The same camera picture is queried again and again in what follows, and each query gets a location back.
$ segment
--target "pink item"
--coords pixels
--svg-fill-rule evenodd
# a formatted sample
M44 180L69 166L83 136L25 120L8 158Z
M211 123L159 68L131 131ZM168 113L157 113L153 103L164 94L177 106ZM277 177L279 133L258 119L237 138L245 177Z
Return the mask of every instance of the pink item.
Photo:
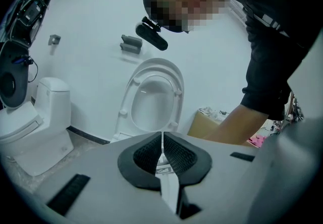
M262 135L256 135L256 136L253 136L251 138L248 139L248 141L250 143L252 143L253 145L257 146L258 148L260 148L265 140L265 136L262 136Z

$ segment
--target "toilet tank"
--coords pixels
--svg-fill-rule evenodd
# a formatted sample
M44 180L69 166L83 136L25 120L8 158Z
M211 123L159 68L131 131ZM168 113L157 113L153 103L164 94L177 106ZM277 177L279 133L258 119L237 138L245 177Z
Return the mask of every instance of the toilet tank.
M45 123L57 128L71 125L70 87L58 78L42 78L34 105Z

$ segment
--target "baseboard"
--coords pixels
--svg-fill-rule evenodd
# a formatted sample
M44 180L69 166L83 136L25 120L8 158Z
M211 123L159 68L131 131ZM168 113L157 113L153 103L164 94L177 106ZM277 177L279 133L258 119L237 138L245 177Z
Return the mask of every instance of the baseboard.
M33 104L35 104L35 98L31 97L31 102ZM83 132L83 131L73 127L73 126L67 127L67 130L69 130L72 133L75 133L75 134L77 134L77 135L79 135L79 136L81 136L81 137L83 137L85 139L88 139L90 141L96 142L96 143L101 144L101 145L110 143L109 141L106 141L106 140L100 139L98 137L95 137L93 135L90 135L90 134L88 134L86 132Z

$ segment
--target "gray floor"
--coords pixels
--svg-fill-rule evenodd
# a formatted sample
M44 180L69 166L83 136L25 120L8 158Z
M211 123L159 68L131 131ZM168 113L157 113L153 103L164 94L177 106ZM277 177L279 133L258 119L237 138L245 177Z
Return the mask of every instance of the gray floor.
M84 153L85 151L91 150L98 146L101 146L98 143L89 141L81 136L78 136L72 132L69 132L72 143L74 145L74 150L71 151L65 158L63 158L59 163L50 168L44 174L32 177L24 172L17 163L9 161L7 158L2 157L1 162L4 169L7 171L7 174L11 181L16 185L26 189L27 191L33 193L37 187L48 177L50 177L57 170L61 169L73 159Z

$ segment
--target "toilet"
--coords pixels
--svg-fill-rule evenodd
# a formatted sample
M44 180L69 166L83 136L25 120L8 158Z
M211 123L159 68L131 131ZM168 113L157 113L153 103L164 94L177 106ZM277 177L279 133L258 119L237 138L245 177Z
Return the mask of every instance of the toilet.
M29 175L49 170L73 150L66 128L71 124L69 86L57 78L39 81L30 101L0 111L0 154L13 157Z
M119 110L112 142L157 131L177 131L184 80L172 62L152 58L132 74Z

